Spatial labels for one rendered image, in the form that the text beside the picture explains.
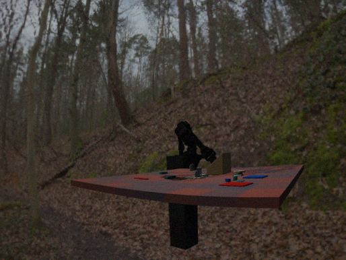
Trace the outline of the red flat rectangular plate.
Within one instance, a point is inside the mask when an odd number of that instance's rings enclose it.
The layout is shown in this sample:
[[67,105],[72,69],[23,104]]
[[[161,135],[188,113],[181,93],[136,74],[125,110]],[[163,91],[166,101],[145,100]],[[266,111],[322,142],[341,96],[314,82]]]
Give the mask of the red flat rectangular plate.
[[251,185],[253,183],[242,183],[242,182],[239,182],[239,183],[235,183],[235,182],[228,182],[228,183],[225,183],[225,184],[221,184],[219,186],[235,186],[235,187],[244,187],[244,186],[247,186],[247,185]]

